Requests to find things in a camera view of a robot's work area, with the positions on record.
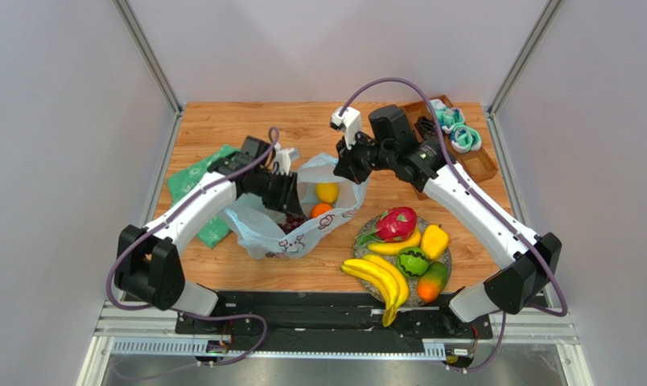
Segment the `yellow fake bell pepper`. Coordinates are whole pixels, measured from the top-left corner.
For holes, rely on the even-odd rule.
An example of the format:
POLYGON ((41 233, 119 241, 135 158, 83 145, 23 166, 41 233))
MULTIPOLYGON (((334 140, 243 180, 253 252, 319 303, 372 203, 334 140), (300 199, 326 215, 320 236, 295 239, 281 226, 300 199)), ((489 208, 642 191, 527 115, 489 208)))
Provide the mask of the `yellow fake bell pepper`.
POLYGON ((435 261, 448 248, 449 241, 450 236, 440 226, 431 224, 424 230, 419 248, 429 260, 435 261))

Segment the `black patterned rolled sock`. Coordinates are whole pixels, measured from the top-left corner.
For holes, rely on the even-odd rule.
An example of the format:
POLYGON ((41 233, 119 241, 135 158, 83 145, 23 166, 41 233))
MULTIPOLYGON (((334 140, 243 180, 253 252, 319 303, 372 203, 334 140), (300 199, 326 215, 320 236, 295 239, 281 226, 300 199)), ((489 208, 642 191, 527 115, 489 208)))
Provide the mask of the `black patterned rolled sock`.
POLYGON ((431 140, 439 133, 433 120, 425 116, 419 117, 414 123, 414 127, 423 141, 431 140))

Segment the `green fake mango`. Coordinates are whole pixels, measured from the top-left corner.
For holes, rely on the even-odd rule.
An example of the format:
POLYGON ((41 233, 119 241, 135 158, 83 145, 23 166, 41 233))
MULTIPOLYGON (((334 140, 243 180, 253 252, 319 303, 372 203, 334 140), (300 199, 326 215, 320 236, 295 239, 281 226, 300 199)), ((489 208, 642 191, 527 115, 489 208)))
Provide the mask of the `green fake mango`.
POLYGON ((424 302, 433 302, 446 287, 449 277, 450 269, 447 265, 439 261, 433 262, 417 281, 418 297, 424 302))

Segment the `green white sock far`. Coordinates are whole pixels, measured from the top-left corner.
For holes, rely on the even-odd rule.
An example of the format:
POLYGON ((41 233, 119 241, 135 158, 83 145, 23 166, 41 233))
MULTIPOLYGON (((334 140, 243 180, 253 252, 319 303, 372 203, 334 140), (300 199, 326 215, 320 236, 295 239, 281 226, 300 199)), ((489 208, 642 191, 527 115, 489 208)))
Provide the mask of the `green white sock far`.
POLYGON ((460 108, 450 107, 440 99, 430 100, 431 106, 439 120, 439 126, 445 134, 465 125, 465 116, 460 108))

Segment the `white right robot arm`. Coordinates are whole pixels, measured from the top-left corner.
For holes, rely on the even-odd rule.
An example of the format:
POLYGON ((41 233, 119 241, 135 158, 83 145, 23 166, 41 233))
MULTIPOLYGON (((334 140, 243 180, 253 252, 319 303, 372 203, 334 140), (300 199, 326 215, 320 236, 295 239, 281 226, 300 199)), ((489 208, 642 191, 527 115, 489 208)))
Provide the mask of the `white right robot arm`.
POLYGON ((330 126, 343 137, 336 150, 336 176, 363 183, 374 170, 396 177, 445 207, 486 248, 498 272, 462 289, 449 303, 461 322, 502 310, 517 314, 548 283, 562 249, 552 232, 538 235, 502 209, 443 150, 438 136, 420 141, 405 112, 387 105, 369 116, 373 135, 361 130, 361 113, 339 107, 330 126))

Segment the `orange fake fruit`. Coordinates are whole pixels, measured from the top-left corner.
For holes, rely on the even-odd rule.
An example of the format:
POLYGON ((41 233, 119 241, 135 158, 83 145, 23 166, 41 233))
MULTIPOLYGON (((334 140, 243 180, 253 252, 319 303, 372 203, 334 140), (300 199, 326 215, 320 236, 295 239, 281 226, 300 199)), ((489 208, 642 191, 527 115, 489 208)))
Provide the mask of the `orange fake fruit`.
POLYGON ((310 219, 314 219, 316 217, 319 217, 329 211, 331 211, 334 207, 330 203, 317 203, 312 207, 310 210, 310 219))

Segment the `yellow fake banana bunch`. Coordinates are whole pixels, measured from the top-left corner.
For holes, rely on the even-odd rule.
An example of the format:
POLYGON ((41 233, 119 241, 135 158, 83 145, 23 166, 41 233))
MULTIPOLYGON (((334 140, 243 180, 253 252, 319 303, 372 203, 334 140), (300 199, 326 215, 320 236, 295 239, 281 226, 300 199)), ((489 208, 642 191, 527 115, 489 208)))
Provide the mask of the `yellow fake banana bunch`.
POLYGON ((379 291, 385 303, 381 324, 383 327, 391 326, 399 309, 410 296, 408 282, 400 271, 385 258, 375 254, 347 259, 340 266, 340 270, 362 281, 367 281, 379 291))

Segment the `green fake watermelon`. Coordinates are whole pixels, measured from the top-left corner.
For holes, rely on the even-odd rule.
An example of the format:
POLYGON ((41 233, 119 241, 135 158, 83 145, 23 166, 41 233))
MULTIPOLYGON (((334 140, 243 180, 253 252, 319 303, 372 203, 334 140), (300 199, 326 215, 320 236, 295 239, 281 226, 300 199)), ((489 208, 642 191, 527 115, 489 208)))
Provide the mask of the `green fake watermelon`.
POLYGON ((428 270, 431 260, 419 247, 404 248, 396 257, 395 265, 406 277, 421 277, 428 270))

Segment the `yellow fake lemon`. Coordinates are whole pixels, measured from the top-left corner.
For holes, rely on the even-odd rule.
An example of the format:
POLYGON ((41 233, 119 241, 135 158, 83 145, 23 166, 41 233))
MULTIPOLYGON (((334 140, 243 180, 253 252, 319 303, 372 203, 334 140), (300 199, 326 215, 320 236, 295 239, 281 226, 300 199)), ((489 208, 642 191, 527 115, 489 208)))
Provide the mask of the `yellow fake lemon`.
POLYGON ((315 185, 315 195, 321 203, 334 204, 340 194, 340 189, 336 183, 317 183, 315 185))

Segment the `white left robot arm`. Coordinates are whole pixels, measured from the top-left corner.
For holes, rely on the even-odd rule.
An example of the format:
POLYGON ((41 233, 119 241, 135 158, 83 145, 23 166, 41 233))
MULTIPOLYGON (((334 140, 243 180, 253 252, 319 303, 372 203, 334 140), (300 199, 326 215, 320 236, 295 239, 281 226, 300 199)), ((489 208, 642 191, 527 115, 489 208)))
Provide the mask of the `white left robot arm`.
POLYGON ((259 197, 265 208, 300 215, 298 175, 291 163, 295 148, 278 144, 278 131, 270 140, 248 136, 238 151, 210 163, 200 181, 159 218, 143 227, 129 225, 118 241, 118 256, 107 275, 107 296, 118 288, 141 300, 142 309, 173 310, 199 320, 215 320, 220 296, 187 279, 180 256, 206 223, 242 195, 259 197))

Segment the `green white sock near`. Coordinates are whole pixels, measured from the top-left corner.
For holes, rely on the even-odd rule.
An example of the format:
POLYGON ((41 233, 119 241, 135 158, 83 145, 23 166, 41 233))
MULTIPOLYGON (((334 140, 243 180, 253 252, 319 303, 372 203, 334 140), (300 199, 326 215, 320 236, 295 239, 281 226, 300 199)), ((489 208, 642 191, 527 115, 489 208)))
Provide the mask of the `green white sock near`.
POLYGON ((467 125, 456 125, 450 133, 450 143, 459 154, 478 151, 482 147, 479 132, 467 125))

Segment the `green white sock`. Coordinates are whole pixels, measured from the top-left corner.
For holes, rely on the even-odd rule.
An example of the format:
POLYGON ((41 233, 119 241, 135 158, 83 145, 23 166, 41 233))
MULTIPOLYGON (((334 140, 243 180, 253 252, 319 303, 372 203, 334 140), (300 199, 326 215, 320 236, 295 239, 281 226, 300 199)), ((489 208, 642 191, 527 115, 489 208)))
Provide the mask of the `green white sock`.
POLYGON ((450 107, 440 99, 430 100, 431 106, 439 120, 439 126, 445 134, 465 125, 465 116, 460 108, 450 107))
POLYGON ((450 143, 459 154, 478 151, 482 147, 479 132, 467 125, 456 125, 450 133, 450 143))

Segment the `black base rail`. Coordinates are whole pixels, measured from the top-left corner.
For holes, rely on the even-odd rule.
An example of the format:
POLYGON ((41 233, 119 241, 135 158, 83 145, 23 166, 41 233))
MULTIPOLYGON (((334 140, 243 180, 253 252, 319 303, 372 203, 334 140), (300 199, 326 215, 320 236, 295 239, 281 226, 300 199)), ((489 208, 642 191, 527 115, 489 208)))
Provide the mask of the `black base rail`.
POLYGON ((205 322, 188 316, 176 319, 180 335, 223 335, 230 347, 259 351, 324 354, 419 354, 431 339, 467 344, 493 337, 490 320, 481 316, 468 324, 448 321, 447 295, 427 306, 398 312, 389 327, 381 324, 383 304, 362 292, 220 292, 218 316, 232 322, 205 322))

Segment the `red fake dragon fruit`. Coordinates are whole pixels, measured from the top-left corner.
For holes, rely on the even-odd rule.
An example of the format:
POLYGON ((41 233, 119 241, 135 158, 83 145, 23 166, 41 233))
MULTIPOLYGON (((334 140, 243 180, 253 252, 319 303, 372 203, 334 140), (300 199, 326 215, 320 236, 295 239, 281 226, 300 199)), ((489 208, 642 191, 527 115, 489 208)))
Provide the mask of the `red fake dragon fruit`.
POLYGON ((356 245, 371 241, 399 242, 408 239, 417 225, 417 214, 410 207, 392 207, 371 222, 370 228, 356 237, 356 245))

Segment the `dark fake grapes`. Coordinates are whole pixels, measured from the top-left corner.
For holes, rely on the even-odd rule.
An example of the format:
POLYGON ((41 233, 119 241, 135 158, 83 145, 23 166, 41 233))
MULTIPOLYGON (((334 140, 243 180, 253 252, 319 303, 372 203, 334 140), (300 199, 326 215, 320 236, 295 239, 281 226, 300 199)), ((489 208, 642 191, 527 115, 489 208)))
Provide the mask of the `dark fake grapes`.
POLYGON ((278 222, 278 226, 285 234, 289 234, 303 225, 306 221, 306 216, 286 215, 284 219, 278 222))

